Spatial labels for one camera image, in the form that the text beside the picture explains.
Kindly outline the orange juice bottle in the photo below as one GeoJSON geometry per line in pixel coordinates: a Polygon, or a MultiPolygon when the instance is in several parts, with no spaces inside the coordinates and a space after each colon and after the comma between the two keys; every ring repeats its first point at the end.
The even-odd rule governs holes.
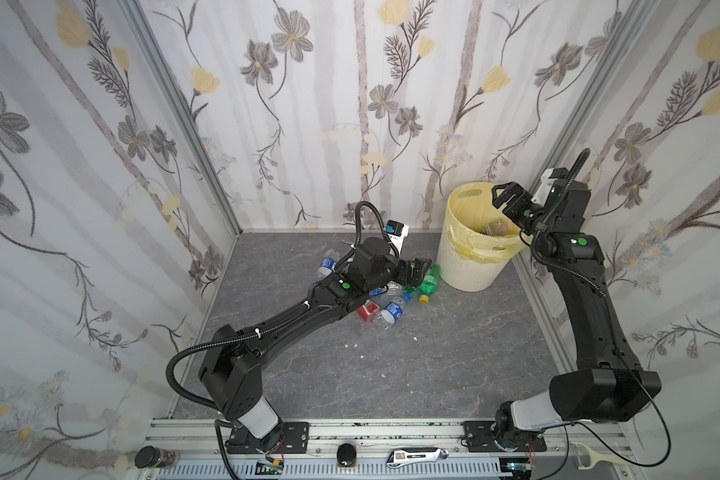
{"type": "Polygon", "coordinates": [[[367,300],[358,310],[359,317],[365,322],[373,322],[379,316],[380,307],[373,300],[367,300]]]}

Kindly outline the clear bottle green band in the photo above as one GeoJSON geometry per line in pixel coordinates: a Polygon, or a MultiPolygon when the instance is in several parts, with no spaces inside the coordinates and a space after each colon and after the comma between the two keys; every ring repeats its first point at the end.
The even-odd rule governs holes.
{"type": "Polygon", "coordinates": [[[482,231],[486,236],[503,237],[509,234],[510,226],[502,219],[492,220],[482,231]]]}

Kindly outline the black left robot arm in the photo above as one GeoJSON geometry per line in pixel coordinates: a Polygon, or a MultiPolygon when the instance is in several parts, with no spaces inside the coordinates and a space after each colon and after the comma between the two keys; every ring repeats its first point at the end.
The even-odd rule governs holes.
{"type": "Polygon", "coordinates": [[[263,393],[263,370],[291,345],[354,313],[370,293],[391,282],[419,287],[430,259],[403,260],[394,245],[379,237],[361,241],[334,270],[313,283],[304,299],[255,325],[216,331],[212,340],[176,353],[167,363],[169,387],[180,397],[221,413],[230,425],[248,431],[247,444],[262,453],[284,442],[284,422],[263,393]],[[175,376],[175,367],[204,353],[198,378],[209,396],[194,394],[175,376]]]}

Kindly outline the blue label bottle blue cap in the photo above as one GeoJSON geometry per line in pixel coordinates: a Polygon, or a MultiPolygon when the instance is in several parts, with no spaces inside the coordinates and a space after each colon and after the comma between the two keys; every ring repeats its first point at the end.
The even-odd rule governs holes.
{"type": "Polygon", "coordinates": [[[410,293],[404,292],[392,297],[380,310],[378,320],[383,328],[393,327],[402,317],[412,300],[410,293]]]}

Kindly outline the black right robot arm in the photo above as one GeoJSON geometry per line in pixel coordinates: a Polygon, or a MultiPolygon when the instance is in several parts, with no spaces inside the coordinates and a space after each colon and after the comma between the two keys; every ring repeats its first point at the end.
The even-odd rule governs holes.
{"type": "Polygon", "coordinates": [[[494,207],[531,236],[532,257],[551,271],[576,349],[574,371],[553,377],[545,392],[501,405],[492,432],[504,450],[581,420],[626,422],[661,391],[659,375],[642,368],[620,326],[600,243],[582,230],[589,198],[585,184],[565,179],[554,181],[542,205],[516,182],[492,189],[494,207]]]}

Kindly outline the blue label bottle back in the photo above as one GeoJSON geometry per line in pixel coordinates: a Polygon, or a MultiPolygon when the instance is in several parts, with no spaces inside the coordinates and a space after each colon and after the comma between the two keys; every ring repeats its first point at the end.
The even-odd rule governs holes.
{"type": "Polygon", "coordinates": [[[321,277],[326,277],[334,272],[336,268],[337,261],[339,260],[340,255],[335,250],[328,250],[324,253],[323,258],[320,262],[320,265],[317,269],[317,273],[321,277]]]}

